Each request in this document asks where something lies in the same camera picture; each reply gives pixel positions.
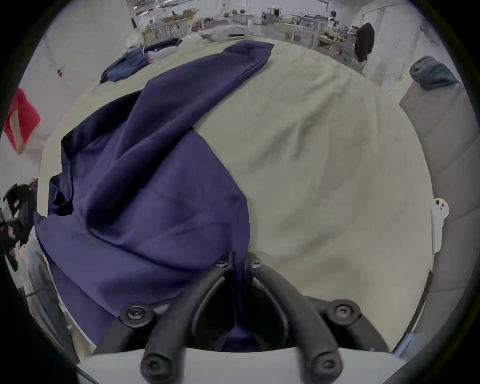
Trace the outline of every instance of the beige table surface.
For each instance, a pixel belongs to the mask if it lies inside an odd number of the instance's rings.
[[[250,249],[305,295],[354,300],[393,348],[433,263],[432,185],[417,135],[361,75],[273,43],[267,65],[195,128],[247,197]],[[82,97],[44,149],[39,212],[47,213],[48,181],[61,172],[65,134],[152,77],[232,44],[185,40],[173,55]]]

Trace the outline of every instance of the hanging jacket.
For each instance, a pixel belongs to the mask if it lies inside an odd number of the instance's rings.
[[[357,40],[355,41],[355,56],[359,62],[365,61],[367,56],[372,53],[375,42],[375,31],[370,23],[364,24],[357,31]]]

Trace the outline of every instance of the gray cushion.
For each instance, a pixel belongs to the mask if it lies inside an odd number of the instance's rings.
[[[428,295],[415,330],[415,337],[400,356],[402,359],[411,360],[433,339],[452,314],[464,290],[460,288],[446,292],[431,292]]]
[[[444,226],[442,249],[433,263],[430,292],[465,286],[480,253],[479,228],[480,208]]]
[[[480,253],[480,135],[460,84],[424,91],[413,83],[400,106],[422,145],[433,195],[450,206],[430,293],[415,338],[402,355],[409,360],[430,342],[458,304]]]

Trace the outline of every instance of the red cloth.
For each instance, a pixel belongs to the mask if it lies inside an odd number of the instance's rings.
[[[28,138],[32,134],[35,127],[40,123],[40,115],[36,109],[28,102],[25,93],[18,88],[13,98],[12,105],[10,105],[10,110],[8,111],[7,121],[3,126],[3,130],[7,134],[7,137],[12,143],[12,147],[17,150],[15,145],[15,140],[13,138],[12,128],[10,126],[10,116],[12,112],[18,109],[18,120],[20,121],[20,133],[24,140],[24,143],[27,142]]]

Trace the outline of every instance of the navy blue fabric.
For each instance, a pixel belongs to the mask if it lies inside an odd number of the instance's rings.
[[[144,48],[137,48],[125,53],[120,59],[110,65],[102,74],[100,84],[107,81],[117,82],[137,73],[143,67],[150,64]]]
[[[164,41],[160,41],[148,47],[142,47],[134,49],[128,53],[125,53],[116,62],[111,64],[102,73],[100,84],[107,81],[117,82],[118,80],[126,79],[137,73],[143,67],[150,64],[146,52],[160,50],[166,47],[178,46],[181,40],[177,37],[173,37]]]
[[[178,295],[222,255],[242,279],[247,201],[192,126],[267,62],[241,41],[150,80],[62,139],[39,242],[65,306],[98,343],[129,303]]]

